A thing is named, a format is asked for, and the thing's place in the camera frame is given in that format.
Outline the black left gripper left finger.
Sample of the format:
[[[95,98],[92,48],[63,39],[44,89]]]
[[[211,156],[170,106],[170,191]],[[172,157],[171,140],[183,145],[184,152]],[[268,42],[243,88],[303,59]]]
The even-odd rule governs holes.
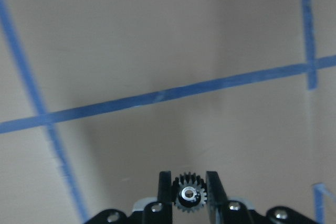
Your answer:
[[[170,171],[159,173],[158,202],[162,204],[162,208],[159,211],[161,223],[172,224],[172,181]]]

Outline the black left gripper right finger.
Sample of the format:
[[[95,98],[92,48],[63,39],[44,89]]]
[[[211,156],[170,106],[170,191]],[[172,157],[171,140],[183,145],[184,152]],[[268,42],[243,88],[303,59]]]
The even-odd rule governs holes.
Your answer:
[[[217,172],[206,172],[207,211],[210,223],[224,223],[224,211],[228,197]]]

